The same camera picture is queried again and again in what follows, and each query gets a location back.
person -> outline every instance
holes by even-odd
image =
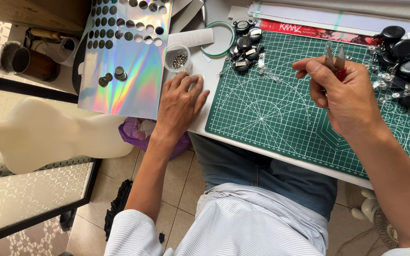
[[[381,117],[365,66],[346,61],[339,82],[324,60],[293,63],[296,78],[311,75],[311,98],[356,153],[398,232],[399,248],[384,255],[410,255],[410,158]],[[156,128],[105,255],[325,255],[336,179],[194,133],[206,191],[176,251],[163,252],[155,224],[165,169],[210,93],[202,87],[202,78],[186,73],[164,84]]]

white striped shirt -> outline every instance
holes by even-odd
[[[327,220],[274,192],[226,183],[205,192],[196,219],[174,252],[163,252],[153,220],[136,210],[119,213],[105,256],[325,255]],[[410,248],[384,256],[410,255]]]

scissor blade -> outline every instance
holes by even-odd
[[[325,54],[325,62],[324,65],[328,67],[330,70],[335,69],[335,64],[333,61],[333,54],[332,54],[332,48],[328,46],[327,53]]]
[[[339,50],[339,54],[335,62],[335,67],[338,69],[338,71],[343,70],[345,68],[345,55],[345,48],[341,46],[341,49]]]

hand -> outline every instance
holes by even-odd
[[[174,145],[178,142],[196,119],[210,93],[209,90],[202,91],[203,84],[202,77],[189,77],[185,72],[164,83],[152,138],[167,139]]]
[[[292,68],[299,70],[298,79],[307,73],[311,75],[311,98],[319,108],[329,109],[328,119],[333,129],[345,139],[374,133],[381,127],[386,131],[366,67],[346,61],[347,76],[340,82],[323,65],[324,61],[325,57],[303,59],[293,63]]]

holographic sheet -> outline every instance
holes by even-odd
[[[79,108],[120,116],[157,119],[163,55],[167,46],[172,1],[93,0],[89,19],[93,20],[94,26],[90,29],[92,33],[87,36]],[[156,11],[153,11],[152,4],[157,6]],[[112,14],[112,10],[114,11],[112,6],[117,8],[115,14]],[[115,24],[112,24],[111,18],[116,21]],[[144,29],[140,31],[140,28],[135,26],[130,28],[131,26],[127,26],[129,20],[135,25],[139,22],[143,23]],[[155,31],[147,30],[150,28],[149,25],[153,26]],[[161,35],[156,33],[158,27],[163,29]],[[117,31],[122,32],[122,38],[116,37]],[[127,32],[131,32],[134,37],[130,41],[125,39],[124,35]],[[150,36],[153,42],[150,44],[146,44],[145,40],[136,42],[136,38],[140,36],[142,38]],[[156,38],[162,40],[161,46],[155,45],[154,40],[159,40]],[[111,49],[107,48],[110,44],[108,41],[113,44]],[[88,48],[89,42],[93,43],[91,49]],[[123,82],[114,77],[115,68],[118,66],[123,67],[128,75]],[[111,73],[113,80],[106,87],[101,87],[98,80],[106,73]]]

